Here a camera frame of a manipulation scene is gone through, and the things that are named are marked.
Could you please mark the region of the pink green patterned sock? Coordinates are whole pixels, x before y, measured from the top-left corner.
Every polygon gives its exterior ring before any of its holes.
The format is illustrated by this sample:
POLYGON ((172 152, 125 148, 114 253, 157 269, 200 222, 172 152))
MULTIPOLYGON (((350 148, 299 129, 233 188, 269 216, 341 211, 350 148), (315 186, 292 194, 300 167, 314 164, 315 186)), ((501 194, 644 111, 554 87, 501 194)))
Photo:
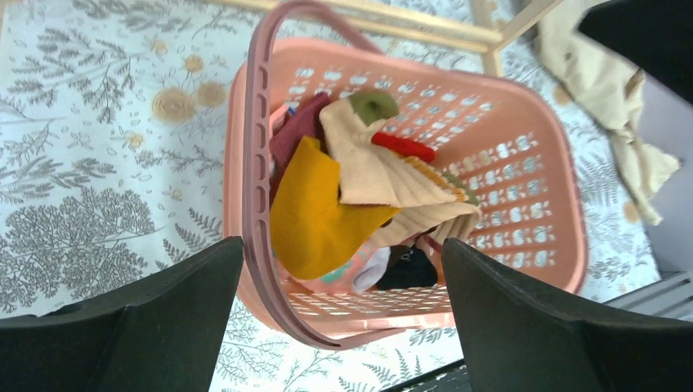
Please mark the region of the pink green patterned sock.
POLYGON ((376 248, 372 242, 363 244, 351 259, 339 268, 317 279, 301 280, 293 277, 279 262, 275 265, 284 283, 296 283, 310 292, 327 294, 365 292, 373 288, 386 273, 391 249, 376 248))

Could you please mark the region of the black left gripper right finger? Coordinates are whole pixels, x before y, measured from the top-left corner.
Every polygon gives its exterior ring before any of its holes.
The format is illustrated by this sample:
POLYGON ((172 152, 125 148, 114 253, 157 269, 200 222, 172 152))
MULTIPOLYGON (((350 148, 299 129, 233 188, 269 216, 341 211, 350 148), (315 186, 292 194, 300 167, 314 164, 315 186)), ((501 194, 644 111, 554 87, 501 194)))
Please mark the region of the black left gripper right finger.
POLYGON ((442 265, 475 391, 689 391, 692 324, 587 300, 457 239, 442 265))

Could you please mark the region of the wooden clothes rack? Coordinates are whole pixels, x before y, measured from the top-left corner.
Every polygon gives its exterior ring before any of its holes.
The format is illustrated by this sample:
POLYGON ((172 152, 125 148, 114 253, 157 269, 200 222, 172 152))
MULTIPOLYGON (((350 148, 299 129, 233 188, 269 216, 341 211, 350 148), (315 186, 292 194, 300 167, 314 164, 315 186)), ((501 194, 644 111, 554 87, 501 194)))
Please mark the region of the wooden clothes rack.
POLYGON ((510 88, 501 51, 557 6, 533 1, 502 28, 490 23, 488 3, 471 4, 474 23, 430 16, 372 1, 238 1, 231 20, 208 16, 192 41, 214 44, 238 63, 234 89, 272 103, 305 100, 319 92, 343 98, 381 89, 410 102, 479 93, 496 99, 510 88), (376 35, 441 47, 455 56, 474 52, 481 71, 465 64, 400 58, 376 35))

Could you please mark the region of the mustard yellow sock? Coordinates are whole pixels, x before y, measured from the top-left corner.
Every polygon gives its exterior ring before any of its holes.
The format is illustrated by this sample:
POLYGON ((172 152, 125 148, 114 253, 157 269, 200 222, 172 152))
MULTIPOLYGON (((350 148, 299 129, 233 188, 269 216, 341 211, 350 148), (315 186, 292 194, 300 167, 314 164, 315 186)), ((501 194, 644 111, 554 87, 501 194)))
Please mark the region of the mustard yellow sock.
POLYGON ((270 208, 271 246, 294 278, 312 280, 344 266, 400 209, 339 202, 340 164, 302 137, 270 208))

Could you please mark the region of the pink laundry basket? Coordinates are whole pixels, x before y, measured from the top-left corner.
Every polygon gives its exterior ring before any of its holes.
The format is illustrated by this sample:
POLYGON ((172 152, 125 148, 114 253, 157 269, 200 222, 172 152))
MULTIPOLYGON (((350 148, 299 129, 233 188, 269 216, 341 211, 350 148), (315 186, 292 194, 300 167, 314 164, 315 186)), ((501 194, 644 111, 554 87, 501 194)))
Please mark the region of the pink laundry basket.
POLYGON ((269 115, 325 91, 389 91, 401 115, 387 124, 436 151, 479 199, 469 241, 524 274, 577 292, 587 268, 582 207, 570 147, 554 112, 502 78, 388 58, 335 2, 260 1, 248 59, 229 103, 223 234, 240 236, 238 298, 267 327, 314 348, 349 350, 406 329, 452 327, 444 285, 330 296, 282 283, 265 258, 269 224, 269 115))

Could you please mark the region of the navy sock red cuff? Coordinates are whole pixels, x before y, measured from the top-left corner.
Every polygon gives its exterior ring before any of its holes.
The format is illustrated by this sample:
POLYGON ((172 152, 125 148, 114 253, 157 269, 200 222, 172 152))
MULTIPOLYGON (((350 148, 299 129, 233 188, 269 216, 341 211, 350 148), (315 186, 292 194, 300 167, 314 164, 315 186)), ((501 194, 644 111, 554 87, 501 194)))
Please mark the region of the navy sock red cuff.
POLYGON ((390 251, 386 272, 375 284, 378 290, 432 287, 438 282, 436 267, 423 250, 397 245, 390 251))

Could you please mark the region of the beige maroon striped sock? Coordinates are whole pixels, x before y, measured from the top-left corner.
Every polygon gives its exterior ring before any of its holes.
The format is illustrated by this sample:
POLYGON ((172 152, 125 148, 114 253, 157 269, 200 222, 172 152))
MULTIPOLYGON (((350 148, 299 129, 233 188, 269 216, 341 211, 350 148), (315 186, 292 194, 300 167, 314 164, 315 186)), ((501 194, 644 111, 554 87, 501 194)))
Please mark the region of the beige maroon striped sock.
POLYGON ((382 90, 358 91, 319 114, 329 155, 340 165, 340 200, 350 205, 395 207, 398 212, 371 239, 380 247, 427 234, 435 243, 467 239, 482 217, 466 191, 416 157, 372 142, 386 120, 399 113, 382 90))

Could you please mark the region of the red snowflake sock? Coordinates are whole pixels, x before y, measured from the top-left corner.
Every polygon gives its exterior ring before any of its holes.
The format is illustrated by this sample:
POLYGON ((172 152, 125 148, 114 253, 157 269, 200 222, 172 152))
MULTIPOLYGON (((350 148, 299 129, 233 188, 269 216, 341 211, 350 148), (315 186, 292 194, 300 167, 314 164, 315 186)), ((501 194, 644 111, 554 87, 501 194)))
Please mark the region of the red snowflake sock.
POLYGON ((371 142, 374 145, 389 149, 401 156, 419 158, 425 163, 431 163, 436 159, 436 152, 434 149, 415 140, 393 136, 386 132, 376 132, 372 136, 371 142))

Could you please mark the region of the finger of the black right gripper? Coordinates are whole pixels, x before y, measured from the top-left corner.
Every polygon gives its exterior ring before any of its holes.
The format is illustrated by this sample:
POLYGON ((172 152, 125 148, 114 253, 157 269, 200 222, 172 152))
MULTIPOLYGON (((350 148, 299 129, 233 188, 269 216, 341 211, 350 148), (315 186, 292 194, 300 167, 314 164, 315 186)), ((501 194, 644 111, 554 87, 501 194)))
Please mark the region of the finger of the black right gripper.
POLYGON ((578 31, 692 102, 692 1, 621 0, 590 7, 578 31))

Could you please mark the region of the beige purple striped sock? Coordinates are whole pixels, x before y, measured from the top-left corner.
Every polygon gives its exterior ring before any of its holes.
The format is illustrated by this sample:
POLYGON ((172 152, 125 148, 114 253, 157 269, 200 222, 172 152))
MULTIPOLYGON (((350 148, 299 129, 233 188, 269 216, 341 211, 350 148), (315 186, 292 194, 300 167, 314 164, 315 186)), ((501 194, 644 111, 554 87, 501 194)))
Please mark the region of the beige purple striped sock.
POLYGON ((284 172, 304 136, 318 140, 320 150, 326 152, 324 129, 319 114, 331 102, 328 94, 320 92, 304 104, 299 105, 295 113, 285 117, 284 124, 276 129, 270 140, 270 154, 275 164, 274 174, 270 180, 270 200, 272 202, 279 190, 279 183, 284 172))

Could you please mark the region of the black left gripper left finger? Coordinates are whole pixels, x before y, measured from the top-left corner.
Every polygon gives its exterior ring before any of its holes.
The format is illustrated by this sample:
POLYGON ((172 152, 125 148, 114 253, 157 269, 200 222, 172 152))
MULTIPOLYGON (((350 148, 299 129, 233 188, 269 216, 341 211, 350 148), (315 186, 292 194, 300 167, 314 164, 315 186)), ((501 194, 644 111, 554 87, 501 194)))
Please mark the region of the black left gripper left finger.
POLYGON ((208 390, 243 249, 225 238, 111 292, 3 319, 2 390, 208 390))

